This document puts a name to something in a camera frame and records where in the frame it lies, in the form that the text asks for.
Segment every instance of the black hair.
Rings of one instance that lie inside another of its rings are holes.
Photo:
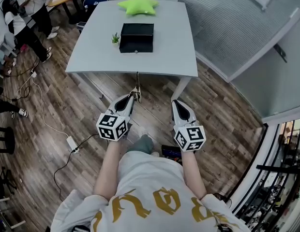
[[[11,12],[14,15],[18,14],[18,10],[13,5],[10,4],[10,1],[11,0],[4,0],[3,3],[1,4],[1,7],[3,9],[4,17],[7,14],[7,12]]]

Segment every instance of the small succulent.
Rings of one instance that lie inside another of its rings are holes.
[[[113,34],[113,35],[112,35],[111,42],[112,42],[113,44],[114,44],[114,43],[118,43],[118,42],[119,42],[119,39],[120,39],[120,36],[118,35],[118,33]]]

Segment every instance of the blue chair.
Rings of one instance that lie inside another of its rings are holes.
[[[77,24],[77,29],[81,33],[86,22],[90,18],[91,14],[95,10],[99,2],[108,1],[108,0],[84,0],[83,6],[86,8],[85,16],[81,19],[82,21]]]

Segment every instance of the black and white cube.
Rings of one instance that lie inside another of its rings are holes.
[[[127,122],[123,116],[101,114],[96,123],[101,138],[118,141],[127,132]]]
[[[206,141],[204,127],[179,127],[174,139],[182,151],[199,150]]]

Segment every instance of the gold lettering on shirt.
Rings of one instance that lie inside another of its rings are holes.
[[[103,214],[101,211],[96,213],[96,215],[94,217],[94,218],[96,218],[96,221],[93,223],[93,231],[95,231],[95,232],[97,231],[97,226],[98,226],[100,220],[102,219],[102,216],[103,216]]]
[[[193,204],[195,204],[195,206],[192,208],[192,215],[196,222],[200,222],[211,217],[214,218],[213,213],[203,206],[196,197],[191,198],[191,200]],[[203,216],[203,214],[200,212],[200,207],[204,207],[206,209],[206,216]]]
[[[163,200],[160,192],[162,192],[162,195],[165,193],[165,195],[163,196],[165,200]],[[156,206],[171,215],[173,215],[181,206],[179,195],[173,189],[166,190],[165,188],[162,187],[160,190],[153,192],[153,196],[154,196]],[[174,200],[176,204],[175,209],[170,207],[171,198]]]
[[[220,221],[220,224],[233,225],[239,228],[239,226],[236,223],[230,223],[223,214],[220,214],[219,212],[213,212],[213,214]]]
[[[141,201],[137,197],[129,194],[135,190],[136,189],[133,189],[133,190],[125,193],[124,195],[121,196],[121,198],[120,198],[120,196],[114,198],[114,200],[112,201],[112,212],[113,212],[113,221],[112,222],[117,221],[122,213],[121,210],[124,210],[124,208],[122,208],[120,205],[120,200],[127,200],[127,201],[132,202],[135,207],[137,215],[139,215],[142,218],[146,218],[150,214],[151,211],[146,210],[142,206]]]

